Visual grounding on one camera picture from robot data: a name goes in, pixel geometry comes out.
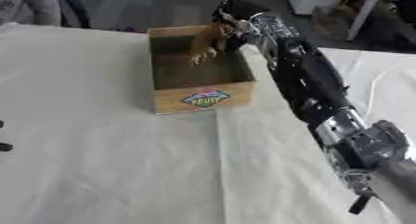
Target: robotic arm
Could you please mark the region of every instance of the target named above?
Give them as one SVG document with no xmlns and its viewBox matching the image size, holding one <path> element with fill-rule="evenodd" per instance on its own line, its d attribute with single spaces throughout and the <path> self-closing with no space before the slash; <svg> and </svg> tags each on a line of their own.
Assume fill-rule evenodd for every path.
<svg viewBox="0 0 416 224">
<path fill-rule="evenodd" d="M 226 51 L 256 45 L 281 95 L 326 154 L 333 170 L 358 195 L 358 214 L 371 197 L 382 200 L 404 224 L 416 220 L 416 153 L 394 124 L 366 126 L 346 99 L 348 87 L 325 56 L 265 7 L 225 0 L 213 21 L 235 30 Z"/>
</svg>

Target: wooden box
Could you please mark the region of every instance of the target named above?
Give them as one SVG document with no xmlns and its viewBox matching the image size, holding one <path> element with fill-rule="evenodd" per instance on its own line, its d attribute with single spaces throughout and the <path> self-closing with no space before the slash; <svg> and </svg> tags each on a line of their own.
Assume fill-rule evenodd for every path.
<svg viewBox="0 0 416 224">
<path fill-rule="evenodd" d="M 203 28 L 149 30 L 156 113 L 199 111 L 250 102 L 254 77 L 240 51 L 219 53 L 204 63 L 189 65 L 191 42 Z"/>
</svg>

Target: floor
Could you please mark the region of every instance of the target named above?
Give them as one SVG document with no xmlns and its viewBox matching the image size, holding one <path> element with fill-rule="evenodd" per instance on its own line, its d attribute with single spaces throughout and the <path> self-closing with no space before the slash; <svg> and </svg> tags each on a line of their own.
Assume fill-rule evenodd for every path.
<svg viewBox="0 0 416 224">
<path fill-rule="evenodd" d="M 204 24 L 221 0 L 82 0 L 93 28 L 130 30 L 144 33 L 149 27 Z M 347 42 L 334 42 L 319 36 L 310 19 L 295 17 L 287 0 L 251 0 L 281 14 L 303 36 L 318 46 L 360 49 Z"/>
</svg>

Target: white fabric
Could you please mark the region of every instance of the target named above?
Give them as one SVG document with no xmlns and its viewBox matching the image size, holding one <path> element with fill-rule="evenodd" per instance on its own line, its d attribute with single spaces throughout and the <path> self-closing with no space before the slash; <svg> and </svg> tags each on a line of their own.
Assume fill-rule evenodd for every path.
<svg viewBox="0 0 416 224">
<path fill-rule="evenodd" d="M 271 81 L 243 49 L 253 104 L 155 115 L 147 36 L 7 25 L 0 28 L 0 222 L 13 224 L 397 223 L 355 196 Z M 370 121 L 416 137 L 413 56 L 325 49 Z"/>
</svg>

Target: label sticker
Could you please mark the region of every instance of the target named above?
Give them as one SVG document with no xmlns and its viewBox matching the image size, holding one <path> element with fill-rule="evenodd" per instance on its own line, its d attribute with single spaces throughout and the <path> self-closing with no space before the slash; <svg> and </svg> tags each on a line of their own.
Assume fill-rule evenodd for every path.
<svg viewBox="0 0 416 224">
<path fill-rule="evenodd" d="M 228 98 L 228 94 L 218 90 L 202 90 L 199 93 L 193 94 L 189 97 L 182 99 L 182 102 L 202 108 L 208 108 Z"/>
</svg>

